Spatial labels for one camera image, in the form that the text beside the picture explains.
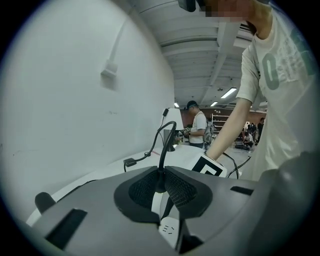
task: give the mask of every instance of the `ceiling beam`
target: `ceiling beam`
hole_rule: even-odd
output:
[[[227,53],[234,48],[234,43],[237,38],[240,25],[241,25],[240,22],[219,23],[218,36],[216,40],[219,45],[219,54],[214,64],[211,78],[208,83],[210,87],[204,90],[200,104],[202,104],[205,101],[209,90],[211,90],[217,77],[219,76],[220,70],[227,58]]]
[[[185,54],[201,51],[218,51],[217,41],[190,41],[180,42],[162,47],[162,54],[165,57],[177,54]]]

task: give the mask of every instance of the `white panel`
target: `white panel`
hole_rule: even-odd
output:
[[[141,16],[150,27],[153,27],[168,20],[182,17],[203,17],[203,14],[199,13],[198,10],[188,12],[180,8],[178,2],[172,2],[144,11]]]
[[[151,26],[150,28],[155,35],[160,35],[176,30],[183,29],[194,29],[194,28],[218,28],[219,23],[215,22],[214,19],[201,16],[191,16],[191,17],[182,17],[175,18],[163,21],[162,23],[157,23]]]
[[[172,2],[172,0],[134,0],[134,1],[136,4],[136,9],[139,13],[146,12],[148,9],[160,7],[162,5],[170,4]]]
[[[194,39],[216,39],[218,29],[215,27],[200,27],[200,28],[186,28],[180,29],[165,34],[156,34],[158,42],[163,44],[173,43],[181,40],[194,40]]]
[[[198,53],[202,51],[218,51],[217,41],[190,41],[176,43],[170,46],[162,47],[162,53],[164,56],[178,55],[183,53]]]

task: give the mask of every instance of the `ceiling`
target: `ceiling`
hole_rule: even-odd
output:
[[[239,88],[242,52],[253,36],[246,23],[187,12],[177,0],[136,0],[136,9],[157,39],[174,74],[174,96],[180,108],[196,101],[201,108],[233,108]]]

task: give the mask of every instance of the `power plug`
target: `power plug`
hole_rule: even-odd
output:
[[[179,220],[165,217],[161,220],[158,230],[169,245],[175,248],[179,236]]]

